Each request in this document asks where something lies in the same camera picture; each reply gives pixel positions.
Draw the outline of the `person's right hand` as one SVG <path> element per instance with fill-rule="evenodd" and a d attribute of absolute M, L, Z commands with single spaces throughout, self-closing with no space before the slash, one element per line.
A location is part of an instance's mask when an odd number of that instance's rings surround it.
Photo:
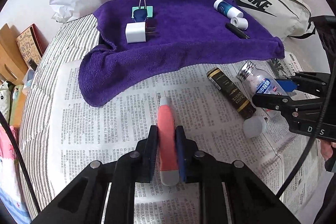
<path fill-rule="evenodd" d="M 336 143 L 321 140 L 321 154 L 325 160 L 329 160 L 333 155 L 333 148 L 336 148 Z"/>

